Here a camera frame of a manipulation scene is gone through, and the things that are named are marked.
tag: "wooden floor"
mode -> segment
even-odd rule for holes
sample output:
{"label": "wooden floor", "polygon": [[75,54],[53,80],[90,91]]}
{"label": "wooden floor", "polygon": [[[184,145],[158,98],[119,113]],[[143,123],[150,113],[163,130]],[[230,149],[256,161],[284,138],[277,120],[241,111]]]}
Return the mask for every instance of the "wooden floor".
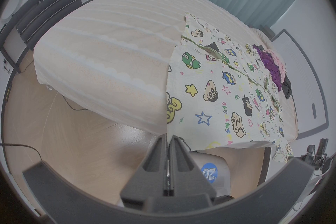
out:
{"label": "wooden floor", "polygon": [[[33,60],[23,59],[23,71]],[[73,108],[81,108],[69,100]],[[91,111],[73,111],[61,94],[38,83],[34,63],[17,74],[5,108],[4,142],[35,147],[42,159],[83,191],[116,204],[120,190],[144,158],[155,135],[108,120]],[[32,205],[44,213],[22,171],[39,161],[29,148],[6,147],[10,172]],[[209,149],[222,156],[231,173],[231,195],[240,197],[257,187],[264,149]]]}

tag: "whiteboard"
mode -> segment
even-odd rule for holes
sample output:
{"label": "whiteboard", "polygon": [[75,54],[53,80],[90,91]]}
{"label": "whiteboard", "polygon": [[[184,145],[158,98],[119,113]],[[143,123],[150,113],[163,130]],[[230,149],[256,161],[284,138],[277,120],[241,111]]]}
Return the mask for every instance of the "whiteboard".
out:
{"label": "whiteboard", "polygon": [[292,84],[298,139],[326,129],[329,123],[323,90],[307,55],[285,29],[273,38],[272,45],[283,57]]}

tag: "blue label with number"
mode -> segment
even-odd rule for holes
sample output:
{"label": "blue label with number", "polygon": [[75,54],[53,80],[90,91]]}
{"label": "blue label with number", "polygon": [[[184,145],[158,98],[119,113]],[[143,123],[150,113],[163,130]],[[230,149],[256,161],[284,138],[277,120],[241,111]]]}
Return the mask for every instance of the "blue label with number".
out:
{"label": "blue label with number", "polygon": [[218,169],[216,165],[213,163],[204,164],[203,167],[201,168],[201,172],[210,183],[215,182],[218,176]]}

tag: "cartoon print pajama shirt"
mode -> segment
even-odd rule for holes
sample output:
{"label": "cartoon print pajama shirt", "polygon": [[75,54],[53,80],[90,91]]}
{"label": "cartoon print pajama shirt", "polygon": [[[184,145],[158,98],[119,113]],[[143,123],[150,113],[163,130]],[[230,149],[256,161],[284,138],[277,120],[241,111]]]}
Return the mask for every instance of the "cartoon print pajama shirt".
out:
{"label": "cartoon print pajama shirt", "polygon": [[191,150],[274,144],[273,159],[287,162],[278,88],[258,52],[190,13],[181,44],[170,58],[167,136]]}

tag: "yellow swirl hair cartoon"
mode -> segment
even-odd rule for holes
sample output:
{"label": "yellow swirl hair cartoon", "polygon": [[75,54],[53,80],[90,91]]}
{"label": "yellow swirl hair cartoon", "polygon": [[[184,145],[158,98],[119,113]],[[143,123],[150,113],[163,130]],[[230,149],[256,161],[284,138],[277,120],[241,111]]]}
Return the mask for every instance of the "yellow swirl hair cartoon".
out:
{"label": "yellow swirl hair cartoon", "polygon": [[182,103],[175,97],[170,98],[170,94],[167,92],[167,124],[172,122],[175,117],[175,111],[182,108]]}

